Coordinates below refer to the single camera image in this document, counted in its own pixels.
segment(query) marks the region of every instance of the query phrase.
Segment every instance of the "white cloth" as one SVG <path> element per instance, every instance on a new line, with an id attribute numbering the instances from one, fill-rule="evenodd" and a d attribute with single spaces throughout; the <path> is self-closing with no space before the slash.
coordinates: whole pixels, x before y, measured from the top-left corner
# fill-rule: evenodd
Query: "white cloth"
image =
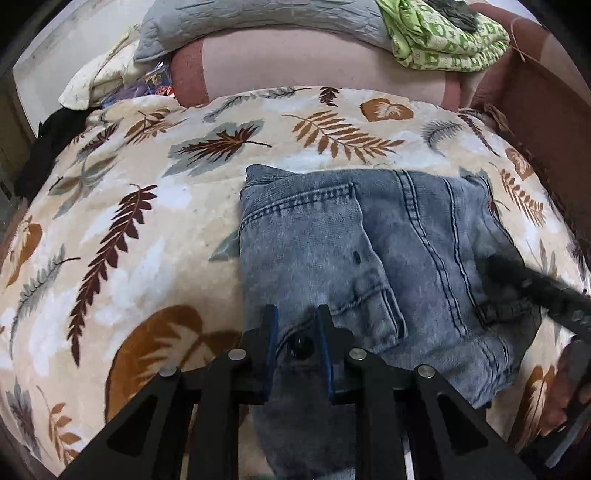
<path id="1" fill-rule="evenodd" d="M 113 90 L 137 81 L 154 64 L 134 61 L 138 44 L 138 26 L 134 25 L 109 52 L 95 57 L 76 72 L 60 95 L 60 104 L 71 110 L 86 110 L 98 106 Z"/>

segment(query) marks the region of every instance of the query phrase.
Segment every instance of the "pillow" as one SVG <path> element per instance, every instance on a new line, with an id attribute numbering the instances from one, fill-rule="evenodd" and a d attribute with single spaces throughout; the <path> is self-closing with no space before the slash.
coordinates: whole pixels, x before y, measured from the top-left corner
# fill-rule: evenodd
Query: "pillow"
<path id="1" fill-rule="evenodd" d="M 348 36 L 290 27 L 225 31 L 197 40 L 176 52 L 171 75 L 186 107 L 281 85 L 376 90 L 451 111 L 460 98 L 455 72 L 417 72 Z"/>
<path id="2" fill-rule="evenodd" d="M 337 33 L 391 51 L 374 0 L 155 0 L 139 29 L 136 61 L 149 61 L 227 28 L 298 25 Z"/>

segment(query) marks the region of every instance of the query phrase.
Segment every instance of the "blanket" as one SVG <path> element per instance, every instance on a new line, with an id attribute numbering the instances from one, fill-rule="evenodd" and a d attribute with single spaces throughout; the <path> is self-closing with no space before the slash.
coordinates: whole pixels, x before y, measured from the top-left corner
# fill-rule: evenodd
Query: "blanket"
<path id="1" fill-rule="evenodd" d="M 201 367 L 238 341 L 238 196 L 254 163 L 477 174 L 525 262 L 589 291 L 532 167 L 471 116 L 307 86 L 188 109 L 160 96 L 116 103 L 59 155 L 0 272 L 0 415 L 55 474 L 162 364 Z M 495 397 L 488 421 L 512 446 L 537 434 L 569 337 L 544 319 Z M 269 475 L 250 415 L 239 440 L 241 478 Z"/>
<path id="2" fill-rule="evenodd" d="M 509 35 L 500 24 L 477 15 L 474 33 L 453 25 L 422 0 L 376 0 L 392 37 L 392 50 L 405 67 L 479 72 L 501 58 Z"/>

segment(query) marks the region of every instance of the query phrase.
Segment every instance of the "snack package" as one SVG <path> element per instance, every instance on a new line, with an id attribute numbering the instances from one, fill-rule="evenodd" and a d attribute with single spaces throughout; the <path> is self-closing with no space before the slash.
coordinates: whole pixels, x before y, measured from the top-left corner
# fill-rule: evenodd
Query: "snack package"
<path id="1" fill-rule="evenodd" d="M 168 70 L 170 61 L 160 61 L 137 82 L 126 85 L 108 94 L 100 103 L 101 108 L 107 108 L 120 100 L 142 97 L 145 95 L 164 95 L 174 97 L 173 81 Z"/>

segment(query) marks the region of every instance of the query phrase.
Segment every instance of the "screw head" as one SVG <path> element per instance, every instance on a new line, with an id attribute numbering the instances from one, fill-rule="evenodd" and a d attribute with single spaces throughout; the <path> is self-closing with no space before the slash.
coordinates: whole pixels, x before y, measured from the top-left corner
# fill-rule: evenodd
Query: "screw head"
<path id="1" fill-rule="evenodd" d="M 177 368 L 174 365 L 164 365 L 158 370 L 161 377 L 172 377 L 177 372 Z"/>
<path id="2" fill-rule="evenodd" d="M 366 356 L 368 356 L 368 353 L 362 348 L 352 348 L 349 351 L 349 356 L 353 360 L 363 360 Z"/>
<path id="3" fill-rule="evenodd" d="M 435 369 L 431 365 L 419 365 L 417 371 L 423 378 L 433 378 L 435 376 Z"/>
<path id="4" fill-rule="evenodd" d="M 302 333 L 292 336 L 288 344 L 291 356 L 297 360 L 306 360 L 314 353 L 314 342 Z"/>
<path id="5" fill-rule="evenodd" d="M 228 357 L 230 357 L 230 360 L 242 360 L 243 358 L 246 358 L 246 350 L 234 348 L 228 352 Z"/>

